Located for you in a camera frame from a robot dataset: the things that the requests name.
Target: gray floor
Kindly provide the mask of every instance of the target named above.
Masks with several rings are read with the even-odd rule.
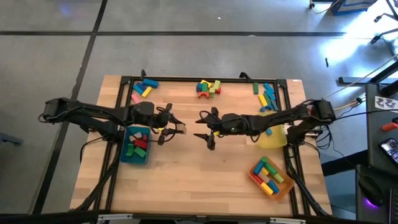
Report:
[[[0,30],[91,31],[101,1],[0,0],[0,4]],[[245,71],[252,77],[301,79],[307,98],[316,99],[340,88],[337,77],[364,76],[391,57],[384,41],[369,44],[375,33],[397,25],[388,18],[377,25],[373,23],[376,15],[387,11],[385,1],[378,1],[366,13],[340,17],[329,12],[314,15],[307,7],[306,1],[287,0],[109,1],[100,31],[346,32],[346,35],[98,36],[78,99],[95,103],[103,75],[138,75],[142,68],[157,76],[237,77]],[[327,7],[328,4],[317,4],[318,10]],[[44,108],[44,101],[69,96],[88,38],[0,36],[0,131],[25,141],[19,147],[0,146],[0,213],[31,210],[58,128],[41,124],[36,118]],[[363,95],[363,89],[352,87],[329,100],[339,107],[359,95]],[[353,113],[364,110],[361,105]],[[364,116],[336,122],[331,126],[335,149],[345,155],[366,149],[365,129]],[[85,141],[86,134],[70,125],[44,212],[68,210],[79,168],[78,151]],[[332,149],[322,151],[323,162],[339,157]],[[355,210],[353,175],[346,172],[326,178],[332,204],[352,212]],[[336,179],[352,184],[335,185]]]

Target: white sticker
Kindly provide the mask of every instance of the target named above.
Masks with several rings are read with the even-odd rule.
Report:
[[[398,109],[398,100],[375,96],[374,97],[374,106],[376,108],[379,108],[382,110],[392,110],[392,109],[397,110]]]

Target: wooden table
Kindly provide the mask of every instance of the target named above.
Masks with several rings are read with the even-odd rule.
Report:
[[[98,105],[114,107],[121,76],[104,76]],[[111,211],[121,213],[156,213],[184,215],[239,215],[291,217],[289,195],[281,202],[267,198],[249,179],[247,172],[261,156],[270,157],[285,170],[282,148],[260,149],[247,136],[216,138],[216,149],[193,133],[209,133],[205,124],[195,124],[200,110],[216,106],[224,113],[257,114],[260,104],[250,83],[221,83],[221,95],[198,99],[197,83],[160,82],[146,101],[165,107],[173,103],[172,112],[187,124],[186,135],[176,135],[163,146],[151,145],[150,158],[144,166],[120,163]],[[287,80],[290,103],[305,99],[301,80]],[[98,138],[91,133],[88,141]],[[313,139],[306,141],[315,144]],[[79,206],[97,184],[106,142],[86,146],[70,208]],[[322,208],[331,214],[325,180],[318,152],[300,146],[305,182]],[[104,208],[108,185],[104,187],[100,208]],[[295,186],[299,213],[303,213],[300,191]]]

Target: pink block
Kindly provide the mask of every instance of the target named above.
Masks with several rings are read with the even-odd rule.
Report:
[[[135,103],[139,103],[138,97],[134,94],[131,95],[132,100],[134,100]]]

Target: blue block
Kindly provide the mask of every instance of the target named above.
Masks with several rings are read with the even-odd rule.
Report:
[[[261,169],[264,167],[264,163],[263,162],[259,162],[257,163],[256,167],[254,168],[253,172],[258,175],[261,171]]]
[[[271,128],[269,128],[269,129],[266,130],[266,134],[267,134],[267,135],[271,135],[271,134],[272,134]]]
[[[157,88],[159,86],[159,82],[147,78],[145,78],[144,81],[142,81],[142,84],[144,84],[145,86],[150,86],[152,88]]]
[[[132,88],[133,88],[134,90],[136,90],[137,93],[140,94],[140,95],[142,95],[142,94],[144,93],[144,91],[141,90],[137,85],[134,85]]]
[[[278,106],[276,105],[275,100],[271,100],[271,105],[274,108],[274,110],[279,111]]]
[[[274,192],[274,194],[279,193],[279,189],[278,189],[278,187],[276,186],[276,184],[274,183],[273,180],[269,180],[269,182],[268,182],[268,187],[269,187],[270,189],[272,189],[272,191]]]
[[[266,90],[266,93],[267,93],[268,97],[269,97],[271,100],[276,100],[274,94],[271,93],[269,90]]]
[[[136,85],[143,91],[145,91],[147,89],[147,87],[144,86],[142,83],[137,83]]]
[[[270,106],[270,105],[263,106],[263,107],[260,109],[260,112],[266,112],[266,110],[272,110],[272,106]]]
[[[275,90],[271,88],[268,83],[264,83],[264,87],[266,88],[266,90],[269,90],[270,93],[275,93]]]
[[[201,83],[197,84],[197,93],[199,93],[201,91]]]

